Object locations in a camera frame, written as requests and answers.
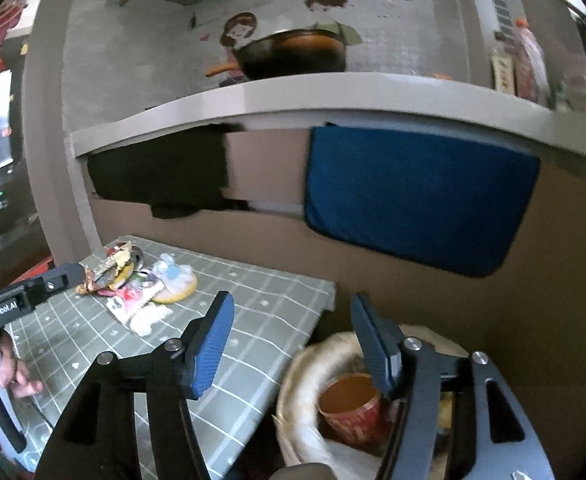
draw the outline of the metal screw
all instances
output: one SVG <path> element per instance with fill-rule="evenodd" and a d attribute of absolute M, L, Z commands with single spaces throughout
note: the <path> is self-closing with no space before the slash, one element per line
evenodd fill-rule
<path fill-rule="evenodd" d="M 176 337 L 171 337 L 164 342 L 164 348 L 166 348 L 169 352 L 175 352 L 182 348 L 182 341 Z"/>
<path fill-rule="evenodd" d="M 417 337 L 407 337 L 404 340 L 404 346 L 406 346 L 409 350 L 419 350 L 422 348 L 422 341 L 420 341 Z"/>
<path fill-rule="evenodd" d="M 513 480 L 531 480 L 531 477 L 522 471 L 516 471 L 515 473 L 511 473 Z"/>
<path fill-rule="evenodd" d="M 484 352 L 473 352 L 471 357 L 473 357 L 473 361 L 475 361 L 479 365 L 485 365 L 487 364 L 487 362 L 489 362 L 489 356 L 486 355 Z"/>
<path fill-rule="evenodd" d="M 111 352 L 102 352 L 97 356 L 97 364 L 99 365 L 107 365 L 111 361 L 113 361 L 113 354 Z"/>

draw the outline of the gray checkered tablecloth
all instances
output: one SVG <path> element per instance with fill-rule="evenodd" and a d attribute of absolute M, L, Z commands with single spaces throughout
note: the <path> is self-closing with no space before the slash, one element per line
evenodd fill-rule
<path fill-rule="evenodd" d="M 144 338 L 116 322 L 106 310 L 106 298 L 78 296 L 73 290 L 57 294 L 9 325 L 18 356 L 46 385 L 44 393 L 34 397 L 35 404 L 55 424 L 100 352 L 110 350 L 119 357 L 149 352 L 181 335 L 189 321 L 206 313 L 218 290 L 228 290 L 235 300 L 235 321 L 217 375 L 201 399 L 188 402 L 211 478 L 221 478 L 275 399 L 292 356 L 306 345 L 322 311 L 333 309 L 335 284 L 144 238 L 119 238 L 128 240 L 144 251 L 145 266 L 162 253 L 190 265 L 198 278 L 197 290 L 168 305 L 172 314 Z M 103 257 L 92 254 L 82 263 L 94 267 Z M 16 400 L 15 408 L 28 441 L 22 462 L 33 470 L 51 430 L 31 400 Z M 157 478 L 144 394 L 135 394 L 135 420 L 142 477 Z"/>

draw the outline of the cartoon girl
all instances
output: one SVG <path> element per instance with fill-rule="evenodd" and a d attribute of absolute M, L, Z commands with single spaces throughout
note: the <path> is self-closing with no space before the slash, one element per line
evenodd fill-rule
<path fill-rule="evenodd" d="M 334 20 L 331 11 L 336 8 L 343 9 L 348 0 L 305 0 L 307 9 L 317 15 L 318 21 L 310 28 L 329 30 L 344 38 L 347 45 L 363 43 L 358 32 L 350 25 L 344 25 Z"/>
<path fill-rule="evenodd" d="M 246 40 L 253 35 L 256 28 L 257 18 L 252 12 L 240 12 L 225 23 L 224 33 L 219 38 L 219 43 L 226 49 L 229 63 L 237 63 L 233 49 L 248 43 Z M 248 79 L 241 70 L 231 70 L 228 72 L 228 77 L 219 85 L 221 87 L 229 86 L 244 81 L 248 81 Z"/>

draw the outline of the black cloth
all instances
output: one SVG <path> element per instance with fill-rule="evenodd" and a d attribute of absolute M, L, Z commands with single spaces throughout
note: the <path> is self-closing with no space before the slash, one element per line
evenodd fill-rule
<path fill-rule="evenodd" d="M 225 209 L 224 136 L 234 129 L 208 124 L 89 155 L 95 191 L 105 200 L 148 204 L 155 218 Z"/>

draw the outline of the human hand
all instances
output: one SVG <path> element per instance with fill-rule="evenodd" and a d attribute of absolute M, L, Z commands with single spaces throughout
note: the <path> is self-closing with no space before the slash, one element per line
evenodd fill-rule
<path fill-rule="evenodd" d="M 12 340 L 6 332 L 2 332 L 0 337 L 0 352 L 2 354 L 0 362 L 1 388 L 8 388 L 13 397 L 17 399 L 40 394 L 44 390 L 42 381 L 30 380 L 26 363 L 17 359 L 13 354 Z"/>

